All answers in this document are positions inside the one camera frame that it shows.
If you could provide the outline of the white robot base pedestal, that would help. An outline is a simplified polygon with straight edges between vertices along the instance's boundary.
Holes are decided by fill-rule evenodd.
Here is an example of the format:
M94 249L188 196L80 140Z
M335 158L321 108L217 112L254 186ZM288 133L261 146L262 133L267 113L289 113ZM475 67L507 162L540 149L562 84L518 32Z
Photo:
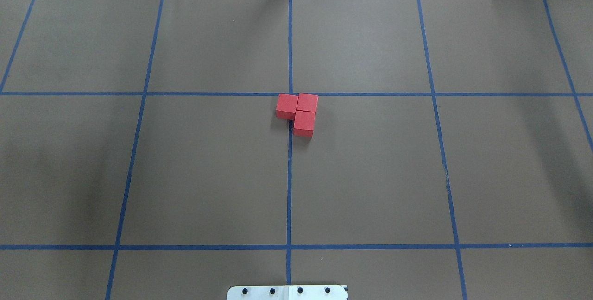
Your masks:
M347 300L343 285L261 285L230 287L227 300Z

